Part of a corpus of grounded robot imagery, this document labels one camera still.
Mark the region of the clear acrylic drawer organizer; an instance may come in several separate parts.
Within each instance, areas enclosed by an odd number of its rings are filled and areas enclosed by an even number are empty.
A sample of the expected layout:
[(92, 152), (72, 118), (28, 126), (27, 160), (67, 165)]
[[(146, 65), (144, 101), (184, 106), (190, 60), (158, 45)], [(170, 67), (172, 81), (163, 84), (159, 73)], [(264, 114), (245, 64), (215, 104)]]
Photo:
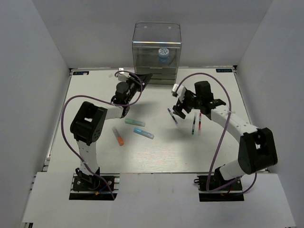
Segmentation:
[[(135, 24), (132, 50), (136, 74), (152, 74), (150, 84), (173, 85), (181, 57), (181, 27), (178, 23), (140, 21)], [(168, 48), (169, 60), (158, 61), (158, 49)]]

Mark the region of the green pen refill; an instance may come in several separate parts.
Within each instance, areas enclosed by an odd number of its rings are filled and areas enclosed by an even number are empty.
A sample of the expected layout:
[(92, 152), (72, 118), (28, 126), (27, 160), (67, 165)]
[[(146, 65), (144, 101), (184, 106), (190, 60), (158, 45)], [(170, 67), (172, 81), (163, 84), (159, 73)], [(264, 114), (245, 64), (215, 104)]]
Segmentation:
[(191, 129), (191, 134), (192, 135), (194, 135), (194, 133), (195, 133), (196, 119), (197, 119), (197, 112), (195, 112), (194, 116), (193, 116), (192, 129)]

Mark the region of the blue highlighter marker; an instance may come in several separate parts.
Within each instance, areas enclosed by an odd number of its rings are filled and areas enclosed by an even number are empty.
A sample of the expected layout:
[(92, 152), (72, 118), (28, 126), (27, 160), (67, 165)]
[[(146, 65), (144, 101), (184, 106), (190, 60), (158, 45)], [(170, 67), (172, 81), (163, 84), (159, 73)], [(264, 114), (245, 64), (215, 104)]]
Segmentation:
[(133, 132), (136, 133), (136, 134), (142, 135), (144, 137), (147, 137), (149, 139), (154, 139), (154, 135), (152, 133), (144, 131), (144, 130), (142, 130), (140, 128), (134, 128)]

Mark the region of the blue white round jar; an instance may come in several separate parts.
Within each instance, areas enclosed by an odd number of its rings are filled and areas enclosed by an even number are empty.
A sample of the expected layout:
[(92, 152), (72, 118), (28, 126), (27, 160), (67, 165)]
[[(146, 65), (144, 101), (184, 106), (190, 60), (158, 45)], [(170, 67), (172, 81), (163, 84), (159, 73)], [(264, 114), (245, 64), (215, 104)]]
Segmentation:
[(162, 64), (165, 64), (169, 60), (170, 51), (168, 48), (163, 47), (158, 49), (158, 61)]

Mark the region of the red pen refill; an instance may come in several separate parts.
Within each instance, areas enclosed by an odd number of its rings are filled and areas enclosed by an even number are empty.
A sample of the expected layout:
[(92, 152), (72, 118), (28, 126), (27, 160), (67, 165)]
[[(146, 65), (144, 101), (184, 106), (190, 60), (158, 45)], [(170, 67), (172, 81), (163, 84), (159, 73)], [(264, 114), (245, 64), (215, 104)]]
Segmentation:
[(201, 135), (201, 113), (199, 113), (198, 135)]

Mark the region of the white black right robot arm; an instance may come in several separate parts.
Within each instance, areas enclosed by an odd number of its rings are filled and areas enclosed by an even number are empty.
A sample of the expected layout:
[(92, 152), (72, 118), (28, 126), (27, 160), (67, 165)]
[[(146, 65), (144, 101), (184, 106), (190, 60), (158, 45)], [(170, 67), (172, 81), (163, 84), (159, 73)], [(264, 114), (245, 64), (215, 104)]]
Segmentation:
[(226, 103), (214, 99), (207, 81), (195, 83), (195, 92), (175, 84), (172, 95), (177, 97), (174, 114), (185, 118), (196, 109), (211, 121), (222, 126), (239, 143), (237, 158), (215, 169), (214, 182), (219, 189), (226, 189), (232, 180), (252, 174), (278, 163), (274, 136), (269, 128), (258, 128), (233, 113)]

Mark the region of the orange highlighter marker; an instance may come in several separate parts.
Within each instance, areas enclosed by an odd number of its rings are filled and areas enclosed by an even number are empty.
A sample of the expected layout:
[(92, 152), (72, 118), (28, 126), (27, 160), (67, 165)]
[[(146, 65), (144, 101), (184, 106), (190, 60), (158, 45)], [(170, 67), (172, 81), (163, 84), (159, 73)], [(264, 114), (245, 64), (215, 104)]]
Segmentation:
[(116, 127), (113, 127), (113, 128), (112, 128), (112, 131), (113, 131), (113, 133), (114, 133), (114, 135), (115, 135), (115, 137), (116, 137), (116, 139), (117, 139), (119, 145), (120, 145), (120, 146), (123, 146), (123, 145), (124, 145), (124, 141), (123, 141), (121, 135), (119, 134), (117, 128), (116, 128)]

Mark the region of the green highlighter marker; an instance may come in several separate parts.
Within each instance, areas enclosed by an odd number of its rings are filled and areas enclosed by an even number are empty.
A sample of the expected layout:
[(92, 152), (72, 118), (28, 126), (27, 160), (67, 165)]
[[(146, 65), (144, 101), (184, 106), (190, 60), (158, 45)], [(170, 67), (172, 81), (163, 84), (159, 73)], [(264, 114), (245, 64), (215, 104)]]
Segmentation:
[(129, 119), (129, 118), (125, 118), (124, 122), (126, 124), (135, 125), (135, 126), (141, 126), (141, 127), (145, 126), (145, 122), (134, 120), (134, 119)]

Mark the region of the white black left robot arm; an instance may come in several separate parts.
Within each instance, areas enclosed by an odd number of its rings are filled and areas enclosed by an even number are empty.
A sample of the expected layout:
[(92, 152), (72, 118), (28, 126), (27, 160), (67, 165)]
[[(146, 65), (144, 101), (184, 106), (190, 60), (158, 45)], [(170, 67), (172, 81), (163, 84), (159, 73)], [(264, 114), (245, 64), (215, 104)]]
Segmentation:
[(119, 83), (110, 102), (100, 102), (109, 105), (108, 107), (96, 106), (91, 102), (84, 101), (77, 111), (71, 125), (70, 132), (76, 140), (78, 152), (72, 150), (80, 159), (80, 167), (76, 169), (77, 176), (84, 181), (84, 184), (91, 190), (99, 187), (100, 168), (96, 157), (96, 142), (101, 136), (104, 123), (108, 119), (124, 118), (136, 93), (141, 94), (149, 83), (152, 74), (135, 74), (130, 72), (128, 76), (122, 71), (115, 73)]

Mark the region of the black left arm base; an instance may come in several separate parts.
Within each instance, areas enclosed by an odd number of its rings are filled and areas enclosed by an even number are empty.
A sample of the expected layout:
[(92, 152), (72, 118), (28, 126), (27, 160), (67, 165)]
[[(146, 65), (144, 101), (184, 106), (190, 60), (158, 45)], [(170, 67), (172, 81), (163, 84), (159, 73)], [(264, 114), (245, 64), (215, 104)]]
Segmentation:
[(69, 200), (115, 200), (120, 183), (120, 174), (101, 174), (104, 180), (94, 175), (86, 175), (76, 169), (70, 188)]

